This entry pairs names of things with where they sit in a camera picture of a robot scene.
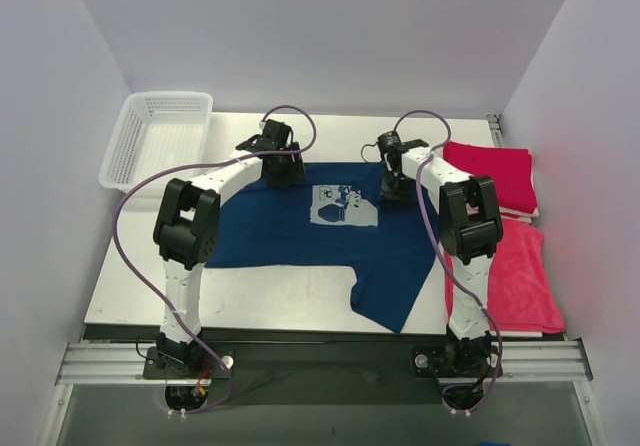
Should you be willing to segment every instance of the basket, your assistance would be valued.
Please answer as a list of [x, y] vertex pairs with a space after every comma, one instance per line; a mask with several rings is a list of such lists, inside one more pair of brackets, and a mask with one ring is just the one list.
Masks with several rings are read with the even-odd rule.
[[[212, 105], [206, 93], [152, 91], [129, 96], [100, 168], [100, 184], [127, 192], [155, 173], [202, 162]], [[160, 195], [171, 178], [196, 174], [184, 171], [160, 178], [140, 192]]]

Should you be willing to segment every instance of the pink towel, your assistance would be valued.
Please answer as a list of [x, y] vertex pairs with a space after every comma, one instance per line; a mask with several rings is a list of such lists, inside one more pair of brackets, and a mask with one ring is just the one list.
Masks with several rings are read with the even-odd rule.
[[449, 142], [443, 157], [474, 176], [491, 176], [501, 207], [527, 214], [533, 214], [538, 207], [531, 181], [533, 162], [526, 149], [482, 148]]
[[[489, 271], [489, 312], [504, 331], [564, 331], [542, 264], [540, 231], [520, 221], [503, 219], [504, 238]], [[451, 315], [453, 283], [445, 276], [445, 300]]]

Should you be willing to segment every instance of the navy blue t-shirt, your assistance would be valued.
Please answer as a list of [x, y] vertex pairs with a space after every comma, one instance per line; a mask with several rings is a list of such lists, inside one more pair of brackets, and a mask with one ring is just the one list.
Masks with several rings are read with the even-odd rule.
[[306, 171], [304, 183], [267, 189], [262, 180], [225, 203], [207, 267], [351, 266], [352, 309], [400, 332], [435, 259], [417, 200], [379, 206], [382, 163], [311, 163]]

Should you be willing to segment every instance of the white graphic print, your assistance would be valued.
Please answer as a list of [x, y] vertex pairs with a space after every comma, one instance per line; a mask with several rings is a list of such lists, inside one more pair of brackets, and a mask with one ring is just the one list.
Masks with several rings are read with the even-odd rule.
[[378, 209], [349, 185], [313, 187], [311, 222], [331, 226], [378, 226]]

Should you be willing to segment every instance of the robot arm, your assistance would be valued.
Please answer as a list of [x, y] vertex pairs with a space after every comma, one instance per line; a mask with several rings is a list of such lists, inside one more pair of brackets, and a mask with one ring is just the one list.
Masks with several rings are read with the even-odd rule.
[[[383, 197], [392, 202], [409, 201], [418, 168], [432, 154], [431, 148], [421, 140], [403, 143], [395, 131], [381, 135], [377, 145], [387, 164]], [[434, 155], [420, 182], [437, 198], [434, 204], [439, 212], [441, 243], [452, 257], [455, 277], [486, 308], [489, 268], [503, 235], [493, 181], [471, 176]], [[477, 212], [469, 214], [467, 204]], [[454, 288], [449, 328], [459, 340], [482, 338], [489, 331], [481, 308], [459, 288]]]
[[165, 308], [156, 344], [158, 357], [174, 369], [193, 371], [202, 363], [202, 351], [178, 324], [174, 312], [196, 335], [201, 332], [198, 303], [204, 264], [213, 254], [220, 208], [245, 186], [266, 179], [269, 187], [286, 187], [304, 180], [300, 154], [266, 155], [268, 151], [297, 151], [287, 144], [291, 128], [267, 120], [261, 134], [238, 145], [226, 167], [191, 181], [169, 181], [162, 198], [153, 240], [164, 260], [166, 295], [175, 311]]

